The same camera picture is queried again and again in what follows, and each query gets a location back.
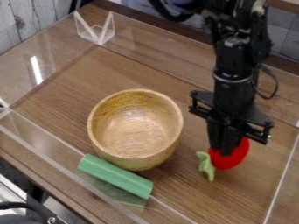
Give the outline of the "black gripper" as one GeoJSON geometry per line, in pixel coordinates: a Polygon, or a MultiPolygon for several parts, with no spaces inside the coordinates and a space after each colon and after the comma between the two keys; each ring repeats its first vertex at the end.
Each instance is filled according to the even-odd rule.
{"type": "Polygon", "coordinates": [[[273,119],[264,114],[255,104],[236,115],[224,115],[212,105],[213,93],[211,91],[191,91],[189,112],[207,122],[209,146],[220,150],[223,156],[232,154],[241,138],[267,144],[269,130],[275,126],[273,119]]]}

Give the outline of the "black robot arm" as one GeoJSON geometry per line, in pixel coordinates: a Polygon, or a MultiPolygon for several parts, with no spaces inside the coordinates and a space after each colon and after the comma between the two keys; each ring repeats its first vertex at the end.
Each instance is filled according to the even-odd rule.
{"type": "Polygon", "coordinates": [[[268,142],[273,120],[255,104],[259,72],[271,53],[267,0],[149,0],[161,17],[201,14],[215,51],[213,89],[191,91],[189,112],[205,119],[209,147],[228,156],[243,138],[268,142]]]}

